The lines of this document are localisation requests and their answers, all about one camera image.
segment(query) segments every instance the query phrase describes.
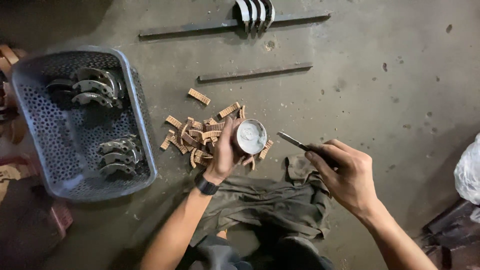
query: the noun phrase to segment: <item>wristwatch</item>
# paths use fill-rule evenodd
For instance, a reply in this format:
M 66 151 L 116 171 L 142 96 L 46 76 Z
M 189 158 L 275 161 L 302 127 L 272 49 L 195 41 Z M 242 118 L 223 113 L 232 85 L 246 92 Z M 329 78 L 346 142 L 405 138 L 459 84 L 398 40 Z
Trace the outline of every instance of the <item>wristwatch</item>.
M 206 169 L 203 169 L 197 174 L 197 176 L 195 176 L 195 185 L 202 194 L 213 195 L 220 186 L 206 180 L 204 177 L 205 171 Z

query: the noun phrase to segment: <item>grey plastic basket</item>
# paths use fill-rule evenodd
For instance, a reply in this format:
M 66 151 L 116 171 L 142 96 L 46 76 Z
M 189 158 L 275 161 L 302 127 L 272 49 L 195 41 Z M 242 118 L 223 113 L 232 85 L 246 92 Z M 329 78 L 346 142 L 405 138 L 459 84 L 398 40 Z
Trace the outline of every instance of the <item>grey plastic basket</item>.
M 53 103 L 45 89 L 47 83 L 69 78 L 80 67 L 122 75 L 129 95 L 124 99 L 124 109 L 88 104 L 61 110 Z M 11 84 L 34 139 L 45 188 L 52 196 L 77 202 L 100 201 L 131 194 L 156 178 L 153 151 L 158 151 L 158 146 L 142 86 L 138 73 L 120 51 L 86 46 L 29 56 L 12 67 Z M 137 175 L 102 177 L 96 170 L 100 158 L 96 148 L 126 134 L 139 135 L 143 144 L 145 159 Z

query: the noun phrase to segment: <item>hand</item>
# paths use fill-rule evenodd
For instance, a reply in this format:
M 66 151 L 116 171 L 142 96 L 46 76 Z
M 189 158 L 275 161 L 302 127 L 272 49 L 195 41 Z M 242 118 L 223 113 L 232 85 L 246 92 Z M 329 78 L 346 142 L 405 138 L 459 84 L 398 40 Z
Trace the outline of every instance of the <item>hand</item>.
M 209 182 L 218 185 L 232 173 L 234 164 L 239 160 L 239 154 L 234 151 L 232 134 L 244 120 L 232 120 L 229 116 L 225 119 L 222 134 L 215 144 L 213 160 L 204 173 L 205 179 Z
M 380 203 L 373 185 L 369 155 L 338 140 L 309 147 L 313 151 L 306 152 L 305 157 L 318 170 L 332 196 L 348 211 L 358 217 L 368 214 Z M 337 161 L 339 168 L 330 168 L 317 153 Z

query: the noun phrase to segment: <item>dirty floor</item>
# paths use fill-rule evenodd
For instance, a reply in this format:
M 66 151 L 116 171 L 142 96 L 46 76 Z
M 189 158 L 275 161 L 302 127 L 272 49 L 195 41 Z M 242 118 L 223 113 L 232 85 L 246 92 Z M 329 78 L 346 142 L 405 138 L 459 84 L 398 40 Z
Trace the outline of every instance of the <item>dirty floor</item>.
M 255 39 L 239 32 L 150 42 L 136 37 L 143 28 L 229 18 L 233 4 L 22 0 L 1 4 L 0 28 L 6 40 L 28 51 L 58 44 L 121 50 L 142 76 L 159 145 L 169 114 L 207 119 L 238 101 L 276 142 L 252 177 L 280 179 L 283 158 L 300 153 L 275 136 L 284 130 L 302 142 L 338 138 L 371 155 L 378 197 L 412 237 L 456 200 L 453 168 L 480 130 L 479 1 L 277 0 L 278 13 L 332 17 Z M 201 74 L 297 61 L 314 67 L 248 81 L 195 82 Z M 212 99 L 208 107 L 186 98 L 191 87 Z M 191 178 L 188 157 L 174 147 L 156 157 L 156 166 L 157 180 L 143 191 L 73 205 L 74 224 L 44 267 L 108 269 L 133 261 L 154 227 L 141 227 L 143 222 L 152 213 L 167 216 L 158 205 Z M 352 215 L 335 203 L 330 219 L 330 234 L 315 242 L 322 255 L 338 269 L 385 268 Z

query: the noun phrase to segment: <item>left hand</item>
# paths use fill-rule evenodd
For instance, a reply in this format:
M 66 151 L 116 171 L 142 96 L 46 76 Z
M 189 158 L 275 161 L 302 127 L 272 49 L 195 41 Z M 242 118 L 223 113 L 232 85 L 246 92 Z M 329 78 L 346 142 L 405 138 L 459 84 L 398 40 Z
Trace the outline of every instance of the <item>left hand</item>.
M 219 185 L 225 178 L 229 177 L 234 165 L 238 162 L 241 154 L 236 151 L 232 142 L 233 131 L 245 119 L 232 120 L 229 116 L 225 119 L 225 126 L 222 134 L 215 144 L 213 160 L 207 167 L 204 177 L 209 182 Z

